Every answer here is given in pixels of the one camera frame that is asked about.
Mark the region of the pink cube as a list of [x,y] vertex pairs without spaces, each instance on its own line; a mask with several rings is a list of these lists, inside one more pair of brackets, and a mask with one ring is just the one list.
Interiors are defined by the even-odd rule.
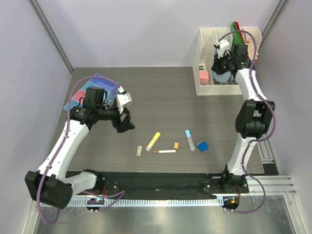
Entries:
[[209,84],[209,72],[208,71],[198,71],[198,79],[200,85],[208,85]]

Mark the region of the yellow highlighter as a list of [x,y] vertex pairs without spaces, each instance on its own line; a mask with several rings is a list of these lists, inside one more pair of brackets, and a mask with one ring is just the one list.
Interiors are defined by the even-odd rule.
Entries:
[[151,139],[151,141],[148,143],[148,145],[146,146],[145,150],[147,152],[149,152],[151,150],[151,148],[153,147],[153,145],[156,143],[156,141],[158,140],[158,138],[160,137],[161,133],[160,132],[156,132],[155,135],[153,136],[153,138]]

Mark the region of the blue pink drawer organizer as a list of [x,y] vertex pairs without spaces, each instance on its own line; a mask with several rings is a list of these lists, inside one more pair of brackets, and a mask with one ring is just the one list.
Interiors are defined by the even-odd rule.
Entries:
[[73,108],[74,106],[80,107],[82,106],[82,101],[85,98],[86,90],[89,87],[103,88],[106,91],[106,93],[103,96],[103,102],[105,104],[110,104],[114,100],[114,98],[119,94],[117,86],[117,84],[119,83],[117,81],[108,78],[102,79],[103,77],[104,76],[100,74],[94,74],[93,78],[86,81],[84,85],[73,94],[70,109]]

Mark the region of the white brown-capped pen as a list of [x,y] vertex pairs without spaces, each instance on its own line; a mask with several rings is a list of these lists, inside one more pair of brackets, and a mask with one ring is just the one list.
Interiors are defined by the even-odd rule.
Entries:
[[176,153],[176,150],[158,150],[158,151],[153,151],[153,154],[168,154],[168,153]]

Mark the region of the blue capped highlighter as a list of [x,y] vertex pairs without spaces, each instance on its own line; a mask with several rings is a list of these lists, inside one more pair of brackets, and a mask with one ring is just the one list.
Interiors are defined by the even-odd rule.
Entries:
[[188,141],[189,147],[191,151],[195,150],[194,142],[192,140],[191,132],[190,130],[185,130],[186,139]]

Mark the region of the blue pencil sharpener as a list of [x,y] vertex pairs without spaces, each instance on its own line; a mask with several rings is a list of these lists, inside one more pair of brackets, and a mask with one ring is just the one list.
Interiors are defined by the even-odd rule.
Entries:
[[208,144],[203,140],[198,142],[196,146],[201,152],[206,152],[209,148]]

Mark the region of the light blue headphones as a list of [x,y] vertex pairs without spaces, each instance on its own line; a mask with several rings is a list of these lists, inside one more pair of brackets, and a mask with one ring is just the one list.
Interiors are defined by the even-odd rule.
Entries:
[[225,72],[221,75],[218,75],[215,71],[211,71],[214,85],[227,85],[232,76],[230,72]]

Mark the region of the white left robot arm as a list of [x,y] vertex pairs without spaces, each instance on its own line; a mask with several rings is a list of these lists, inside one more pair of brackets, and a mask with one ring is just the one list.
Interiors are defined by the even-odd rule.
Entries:
[[90,191],[100,194],[104,188],[102,173],[84,170],[78,175],[66,177],[68,166],[78,146],[99,120],[109,120],[118,133],[135,128],[131,123],[127,106],[132,103],[131,95],[119,88],[114,103],[103,102],[105,90],[88,87],[81,105],[71,108],[64,129],[47,159],[36,172],[28,171],[25,182],[34,201],[64,209],[72,196]]

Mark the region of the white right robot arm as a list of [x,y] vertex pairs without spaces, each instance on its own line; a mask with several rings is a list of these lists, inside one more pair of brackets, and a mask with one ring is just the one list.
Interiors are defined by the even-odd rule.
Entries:
[[247,164],[256,143],[267,133],[275,103],[267,101],[255,77],[253,65],[248,65],[247,45],[230,47],[226,40],[215,45],[216,55],[212,71],[217,75],[230,72],[238,84],[244,103],[235,120],[237,142],[230,161],[219,179],[208,182],[216,194],[248,193],[246,184]]

